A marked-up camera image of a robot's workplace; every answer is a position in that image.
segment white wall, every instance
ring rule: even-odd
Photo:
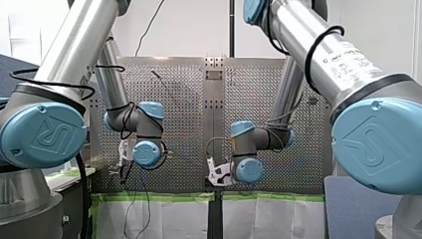
[[[387,73],[417,77],[421,54],[418,50],[421,11],[418,0],[331,1],[341,5],[336,23],[345,27],[346,39],[368,59]]]
[[[66,0],[0,0],[0,54],[41,64],[67,13]]]
[[[134,0],[113,32],[123,56],[133,56],[160,0]],[[236,56],[283,58],[257,27],[243,22],[236,0]],[[329,22],[387,72],[422,72],[417,0],[328,0]],[[0,54],[40,64],[68,12],[66,0],[0,0]],[[221,56],[229,52],[227,0],[166,0],[139,56]]]
[[[113,33],[123,56],[134,56],[139,37],[161,0],[132,1]],[[257,27],[243,22],[243,0],[236,1],[236,57],[282,58]],[[229,55],[228,0],[166,0],[142,42],[139,56]]]

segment metal post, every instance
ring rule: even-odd
[[[86,85],[117,14],[117,1],[75,1],[35,80]],[[52,88],[71,99],[83,94],[77,89]]]
[[[230,0],[230,57],[235,57],[235,0]]]
[[[105,47],[100,53],[98,64],[100,66],[118,65],[111,41],[105,43]],[[105,107],[108,110],[127,106],[126,91],[118,69],[96,68],[96,76],[104,95]]]

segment pegboard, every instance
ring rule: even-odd
[[[202,191],[203,59],[160,61],[153,58],[125,58],[120,59],[120,62],[126,68],[122,78],[130,101],[155,101],[164,105],[162,140],[172,151],[171,158],[167,158],[157,170],[142,171],[147,188],[157,192]],[[92,119],[92,122],[100,128],[97,141],[102,151],[103,166],[93,180],[93,190],[121,190],[118,175],[109,172],[118,163],[119,133],[103,127],[106,108],[101,94],[96,110],[98,113],[92,116],[97,116],[97,119]],[[135,165],[125,185],[126,189],[143,190],[140,174]]]
[[[156,171],[140,172],[135,166],[126,189],[143,190],[139,180],[142,173],[149,190],[171,193],[205,190],[205,142],[213,136],[208,133],[210,127],[222,128],[221,134],[228,137],[230,124],[235,120],[253,120],[256,125],[264,125],[271,113],[284,67],[283,60],[225,59],[224,67],[219,66],[223,79],[215,82],[223,84],[222,92],[218,93],[224,100],[223,116],[214,119],[220,121],[205,125],[209,115],[204,111],[204,94],[220,89],[210,85],[210,81],[205,84],[206,71],[210,68],[205,59],[121,58],[119,61],[126,67],[122,77],[130,101],[157,101],[164,105],[163,140],[173,152],[172,158]],[[310,97],[318,99],[316,105],[308,104]],[[93,105],[91,123],[95,134],[92,144],[99,152],[92,154],[97,154],[102,162],[102,168],[93,180],[93,190],[122,190],[118,175],[109,173],[118,162],[119,133],[103,127],[106,111],[101,93],[97,101],[93,100]],[[280,153],[259,152],[265,167],[263,180],[253,186],[240,185],[227,190],[321,193],[323,178],[329,171],[326,167],[331,164],[330,159],[324,158],[324,154],[330,155],[326,153],[330,151],[329,141],[326,143],[324,138],[327,114],[324,99],[306,88],[295,116],[296,143]],[[223,143],[221,151],[223,158],[230,158],[227,143]]]
[[[226,62],[225,137],[230,137],[230,125],[236,120],[252,120],[255,125],[265,125],[283,69],[283,65],[269,65],[263,60]],[[310,104],[310,99],[317,99],[316,104]],[[328,104],[324,98],[306,85],[294,117],[295,143],[281,152],[259,151],[258,157],[265,171],[263,179],[253,185],[237,184],[227,190],[322,192],[324,172],[329,171],[325,167],[330,164],[329,159],[324,160],[324,154],[330,150],[329,141],[324,139],[327,114]],[[230,159],[228,143],[223,150],[225,158]]]

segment metal bracket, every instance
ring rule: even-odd
[[[214,158],[212,157],[207,158],[207,163],[208,169],[210,171],[208,175],[208,180],[214,186],[230,186],[236,183],[235,179],[232,178],[230,173],[231,163],[224,163],[216,167]]]
[[[223,71],[206,71],[205,80],[223,80]]]

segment blue joint cap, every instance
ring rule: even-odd
[[[265,6],[265,0],[245,0],[243,3],[243,20],[250,25],[258,24]]]
[[[164,119],[164,106],[157,102],[141,102],[138,105],[146,114],[159,120]]]
[[[290,132],[289,140],[288,140],[288,143],[285,145],[285,147],[290,147],[292,146],[292,144],[295,143],[295,139],[296,139],[295,130],[291,127],[289,129],[289,132]]]
[[[263,176],[264,168],[260,160],[248,157],[240,161],[236,168],[236,178],[238,181],[254,183]]]
[[[114,131],[114,129],[112,129],[112,127],[109,125],[109,122],[108,122],[108,113],[105,113],[105,116],[103,118],[103,126],[106,129],[109,129],[109,130],[113,130]]]
[[[148,140],[141,141],[133,148],[133,160],[140,166],[151,167],[161,158],[158,146]]]
[[[34,104],[16,112],[0,131],[3,160],[23,168],[59,166],[81,150],[84,118],[61,103]]]
[[[391,194],[422,194],[422,105],[391,98],[348,107],[332,128],[339,164],[361,184]]]
[[[245,133],[254,128],[255,128],[255,125],[250,120],[236,121],[236,122],[233,122],[230,127],[230,136],[237,137],[240,134]]]

